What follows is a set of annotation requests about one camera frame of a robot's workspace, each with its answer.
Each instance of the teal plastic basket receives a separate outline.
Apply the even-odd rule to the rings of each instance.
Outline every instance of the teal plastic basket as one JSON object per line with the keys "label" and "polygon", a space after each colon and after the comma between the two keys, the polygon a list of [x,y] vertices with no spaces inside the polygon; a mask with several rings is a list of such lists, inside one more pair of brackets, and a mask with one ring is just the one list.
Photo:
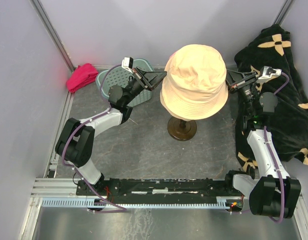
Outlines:
{"label": "teal plastic basket", "polygon": [[[150,65],[148,61],[145,59],[135,59],[133,61],[133,67],[139,67],[140,69],[144,71],[151,71],[153,72],[154,69]],[[96,85],[97,88],[100,89],[104,76],[109,70],[102,71],[100,74],[96,77]],[[102,86],[102,89],[100,90],[102,96],[106,99],[109,99],[109,90],[110,87],[113,85],[119,85],[121,87],[126,87],[129,82],[129,76],[132,74],[125,69],[123,69],[121,66],[118,66],[114,68],[111,72],[108,73],[106,76],[106,79],[104,79],[104,83]],[[137,97],[131,101],[128,106],[129,107],[135,107],[136,105],[139,105],[141,103],[144,103],[148,100],[150,100],[152,97],[152,92],[148,90],[143,90]]]}

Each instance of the white wall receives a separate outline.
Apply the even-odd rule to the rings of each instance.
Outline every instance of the white wall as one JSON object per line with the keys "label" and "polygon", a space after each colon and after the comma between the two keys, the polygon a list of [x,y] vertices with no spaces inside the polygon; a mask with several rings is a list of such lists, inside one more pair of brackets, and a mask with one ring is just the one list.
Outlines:
{"label": "white wall", "polygon": [[227,64],[285,0],[41,0],[74,65],[116,65],[124,56],[165,66],[188,44],[218,49]]}
{"label": "white wall", "polygon": [[19,235],[49,159],[67,76],[30,1],[0,0],[0,240]]}
{"label": "white wall", "polygon": [[[295,0],[282,27],[291,32],[294,64],[308,96],[308,0]],[[287,171],[299,179],[308,210],[308,166],[295,159],[287,163]]]}

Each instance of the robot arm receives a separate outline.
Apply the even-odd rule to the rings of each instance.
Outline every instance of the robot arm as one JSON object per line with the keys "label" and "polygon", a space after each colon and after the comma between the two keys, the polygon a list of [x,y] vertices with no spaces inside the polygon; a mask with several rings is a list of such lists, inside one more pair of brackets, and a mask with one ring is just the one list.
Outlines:
{"label": "robot arm", "polygon": [[[147,72],[137,67],[133,68],[131,57],[126,57],[122,61],[122,67],[131,72],[133,76],[129,78],[126,87],[114,85],[110,88],[108,93],[110,107],[103,113],[89,118],[68,119],[55,146],[56,153],[62,156],[65,151],[67,163],[75,166],[78,172],[92,185],[99,186],[104,180],[103,174],[91,160],[94,138],[107,129],[125,123],[132,112],[132,107],[129,107],[128,104],[144,89],[154,90],[167,75],[165,71]],[[70,136],[79,126],[81,128],[74,135],[76,138],[71,139],[65,149]]]}
{"label": "robot arm", "polygon": [[248,196],[250,210],[254,215],[279,217],[283,210],[283,217],[291,218],[301,193],[301,185],[297,179],[291,179],[284,169],[273,145],[272,134],[266,128],[278,99],[271,92],[260,94],[256,90],[257,83],[264,83],[273,75],[278,77],[281,72],[280,69],[265,66],[258,77],[255,73],[248,73],[242,74],[239,81],[233,78],[232,82],[226,80],[230,93],[239,92],[242,96],[243,131],[254,153],[260,176],[260,179],[254,180],[246,174],[234,174],[232,186]]}

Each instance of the patterned black blanket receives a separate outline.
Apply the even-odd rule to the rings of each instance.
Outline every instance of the patterned black blanket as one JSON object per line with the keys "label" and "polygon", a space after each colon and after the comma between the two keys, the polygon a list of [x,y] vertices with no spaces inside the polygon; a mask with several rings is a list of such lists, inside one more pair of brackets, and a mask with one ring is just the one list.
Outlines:
{"label": "patterned black blanket", "polygon": [[[263,29],[247,47],[235,55],[238,71],[260,72],[263,66],[282,69],[290,81],[277,93],[278,105],[269,121],[272,139],[281,161],[297,158],[308,165],[308,98],[293,62],[290,32],[275,24]],[[273,77],[257,86],[261,93],[275,92],[286,79]],[[238,97],[235,126],[236,157],[246,172],[257,167],[254,154],[243,134],[242,100]]]}

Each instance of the red towel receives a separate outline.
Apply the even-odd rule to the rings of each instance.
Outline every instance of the red towel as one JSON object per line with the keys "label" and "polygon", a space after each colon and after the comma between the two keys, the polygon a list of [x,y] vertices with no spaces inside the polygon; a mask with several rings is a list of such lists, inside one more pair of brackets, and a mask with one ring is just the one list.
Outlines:
{"label": "red towel", "polygon": [[66,82],[67,89],[71,93],[75,93],[80,88],[94,82],[98,74],[99,72],[90,63],[78,66]]}

